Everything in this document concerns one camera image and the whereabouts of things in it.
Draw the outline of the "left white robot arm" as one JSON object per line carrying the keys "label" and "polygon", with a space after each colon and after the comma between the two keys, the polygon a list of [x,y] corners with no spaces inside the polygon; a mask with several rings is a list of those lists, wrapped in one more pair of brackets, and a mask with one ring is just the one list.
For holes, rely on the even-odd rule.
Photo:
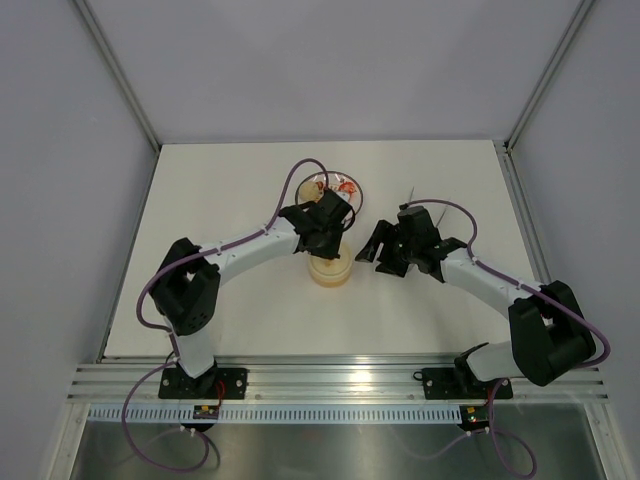
{"label": "left white robot arm", "polygon": [[317,201],[279,207],[256,232],[210,248],[188,238],[175,241],[145,288],[164,318],[175,361],[163,368],[162,398],[220,394],[222,375],[205,327],[220,288],[267,261],[307,253],[336,260],[343,233],[355,223],[354,207],[326,189]]}

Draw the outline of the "metal food tongs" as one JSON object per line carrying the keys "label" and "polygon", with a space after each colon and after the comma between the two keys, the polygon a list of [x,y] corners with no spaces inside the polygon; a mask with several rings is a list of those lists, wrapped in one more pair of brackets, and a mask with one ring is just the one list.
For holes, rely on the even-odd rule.
{"label": "metal food tongs", "polygon": [[420,199],[423,199],[423,196],[418,194],[416,186],[413,185],[409,190],[406,204],[408,206],[421,206],[427,209],[430,213],[434,226],[439,228],[450,207],[448,201],[451,201],[452,197],[450,195],[439,194],[431,196],[430,202],[420,202]]}

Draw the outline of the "round beige lunch box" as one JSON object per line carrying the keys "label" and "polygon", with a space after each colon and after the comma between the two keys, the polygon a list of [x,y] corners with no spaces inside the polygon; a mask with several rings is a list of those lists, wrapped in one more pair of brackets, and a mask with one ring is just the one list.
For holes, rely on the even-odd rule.
{"label": "round beige lunch box", "polygon": [[353,255],[346,242],[339,247],[339,257],[328,260],[317,256],[308,256],[307,267],[312,280],[324,288],[344,285],[353,270]]}

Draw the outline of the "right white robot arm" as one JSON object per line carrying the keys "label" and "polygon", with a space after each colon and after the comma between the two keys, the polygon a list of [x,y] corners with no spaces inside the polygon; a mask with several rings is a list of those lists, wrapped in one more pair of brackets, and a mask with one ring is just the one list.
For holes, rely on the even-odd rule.
{"label": "right white robot arm", "polygon": [[443,238],[429,211],[416,202],[400,206],[396,223],[379,221],[355,259],[400,278],[415,268],[507,320],[507,341],[480,344],[455,358],[453,380],[463,395],[476,396],[515,376],[546,386],[596,353],[592,330],[567,284],[528,284],[485,264],[473,255],[471,242]]}

